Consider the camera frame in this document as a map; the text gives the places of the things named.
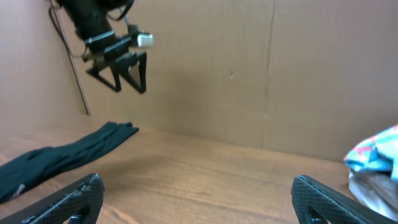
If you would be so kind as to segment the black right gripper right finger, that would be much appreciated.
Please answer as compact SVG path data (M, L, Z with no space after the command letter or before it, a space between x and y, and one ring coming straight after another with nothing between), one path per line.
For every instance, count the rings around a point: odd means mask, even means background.
M300 224L397 224L307 175L294 178L291 195Z

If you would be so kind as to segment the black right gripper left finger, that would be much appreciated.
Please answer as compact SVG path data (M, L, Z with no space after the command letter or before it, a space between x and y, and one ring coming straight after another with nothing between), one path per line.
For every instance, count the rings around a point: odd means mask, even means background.
M93 173L1 219L1 224L95 224L103 199L103 180Z

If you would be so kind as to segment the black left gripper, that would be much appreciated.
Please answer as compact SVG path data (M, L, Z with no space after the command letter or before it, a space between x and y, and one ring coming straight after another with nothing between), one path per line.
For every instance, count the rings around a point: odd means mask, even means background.
M121 91L120 76L127 81L138 93L146 92L146 52L130 53L125 56L123 54L129 52L129 47L137 41L134 40L139 34L137 25L128 24L127 34L116 35L114 30L107 31L103 34L89 37L85 39L85 46L89 52L84 53L81 59L84 62L93 61L93 66L86 70L86 73L97 79L115 92ZM110 83L100 75L100 71L104 70L111 61L117 60L117 67L110 66L111 73L114 78L114 84Z

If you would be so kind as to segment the light blue t-shirt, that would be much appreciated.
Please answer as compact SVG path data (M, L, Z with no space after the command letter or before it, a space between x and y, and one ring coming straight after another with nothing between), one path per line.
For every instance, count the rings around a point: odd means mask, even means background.
M343 162L354 172L381 172L397 182L397 125L357 143Z

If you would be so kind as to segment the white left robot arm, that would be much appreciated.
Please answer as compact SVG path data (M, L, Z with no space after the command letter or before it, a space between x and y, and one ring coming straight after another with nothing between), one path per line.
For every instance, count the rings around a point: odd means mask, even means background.
M63 0L64 8L75 25L76 34L88 53L81 59L92 61L86 73L115 92L121 91L124 78L137 92L146 92L147 53L130 48L152 47L153 35L130 24L127 13L134 0Z

